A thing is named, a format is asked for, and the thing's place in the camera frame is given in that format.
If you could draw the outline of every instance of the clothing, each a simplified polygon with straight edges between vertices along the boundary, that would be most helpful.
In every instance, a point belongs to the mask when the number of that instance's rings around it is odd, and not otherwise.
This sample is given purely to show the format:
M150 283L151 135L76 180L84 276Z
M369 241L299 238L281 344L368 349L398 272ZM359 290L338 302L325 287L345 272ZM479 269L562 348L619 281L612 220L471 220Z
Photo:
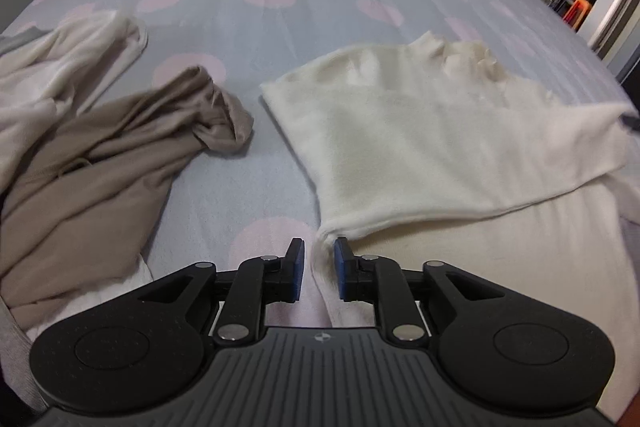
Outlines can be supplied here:
M5 55L8 52L12 52L35 39L39 39L47 33L49 32L46 30L41 30L35 26L31 26L30 28L25 29L25 31L11 37L0 35L0 56Z
M77 315L85 310L99 306L103 302L110 301L129 293L140 286L153 282L148 266L141 255L136 256L136 267L131 273L118 279L109 279L98 282L89 287L83 287L74 295L69 295L67 303L57 313L48 317L25 331L28 339L33 342L40 334L56 322L60 322L71 315Z
M204 148L238 152L252 117L203 68L67 121L7 193L0 295L26 330L72 291L133 270L173 178Z
M0 298L0 371L6 384L35 411L46 408L29 369L31 342Z
M34 143L65 115L90 108L145 46L142 23L106 11L0 56L0 193Z
M262 89L316 186L311 264L334 326L372 321L337 298L339 235L407 269L441 259L602 328L618 365L600 406L622 414L640 318L604 179L625 164L630 106L562 106L481 43L431 34L339 50Z

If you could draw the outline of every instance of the white sweater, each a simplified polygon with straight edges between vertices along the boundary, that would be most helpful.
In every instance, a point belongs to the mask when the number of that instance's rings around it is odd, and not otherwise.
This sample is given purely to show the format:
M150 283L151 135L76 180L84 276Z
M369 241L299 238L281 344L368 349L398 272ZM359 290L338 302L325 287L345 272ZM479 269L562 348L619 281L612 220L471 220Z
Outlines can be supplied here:
M262 89L316 186L311 261L334 325L372 321L338 299L338 235L408 269L442 259L602 328L618 363L600 406L622 414L640 383L638 293L603 179L625 164L627 105L563 106L481 43L429 33Z

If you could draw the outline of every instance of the bed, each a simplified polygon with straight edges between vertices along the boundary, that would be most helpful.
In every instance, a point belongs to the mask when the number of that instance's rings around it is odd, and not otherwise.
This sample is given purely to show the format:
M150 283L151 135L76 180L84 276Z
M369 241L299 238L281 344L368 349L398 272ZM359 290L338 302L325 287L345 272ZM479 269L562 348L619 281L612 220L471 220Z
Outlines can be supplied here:
M142 19L148 47L101 102L160 86L199 63L255 118L245 154L221 161L202 154L175 180L143 253L155 279L197 261L224 270L248 257L282 255L291 237L311 244L319 225L314 189L261 100L259 85L340 47L407 43L427 30L451 40L481 39L505 67L541 82L564 103L627 100L585 43L539 0L34 0L5 33L51 28L103 9ZM640 142L630 151L627 171L636 174L637 165ZM622 229L640 266L640 229L627 222ZM143 272L144 266L138 271L142 282ZM301 301L271 305L270 323L329 325L306 275ZM132 285L135 278L121 290ZM629 390L628 398L635 392Z

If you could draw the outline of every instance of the gray cloth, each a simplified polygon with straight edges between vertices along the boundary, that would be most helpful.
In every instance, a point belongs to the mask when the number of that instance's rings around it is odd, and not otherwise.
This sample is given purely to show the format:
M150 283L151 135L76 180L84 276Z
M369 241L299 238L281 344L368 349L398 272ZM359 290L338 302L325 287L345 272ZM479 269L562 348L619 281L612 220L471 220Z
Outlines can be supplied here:
M31 341L15 323L0 298L0 369L4 381L24 403L39 412L46 405L29 370L30 349Z
M25 31L18 33L12 37L5 37L0 35L0 57L6 55L8 52L12 52L20 48L21 46L28 44L35 39L39 39L43 37L50 30L41 30L36 28L36 26L31 26L30 28L25 29Z

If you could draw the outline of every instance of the blue gripper pad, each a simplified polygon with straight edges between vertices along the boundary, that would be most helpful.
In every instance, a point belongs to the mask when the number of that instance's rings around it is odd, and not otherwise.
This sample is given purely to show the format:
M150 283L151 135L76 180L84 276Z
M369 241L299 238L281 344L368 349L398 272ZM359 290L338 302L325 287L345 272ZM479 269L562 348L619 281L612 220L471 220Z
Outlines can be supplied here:
M334 242L334 263L335 274L338 276L338 293L340 299L344 300L346 281L344 278L344 257L342 255L342 247L339 241Z
M300 248L298 249L298 256L296 257L296 263L293 266L293 284L294 292L296 295L296 301L300 300L300 290L302 290L302 274L305 270L305 243L300 242Z

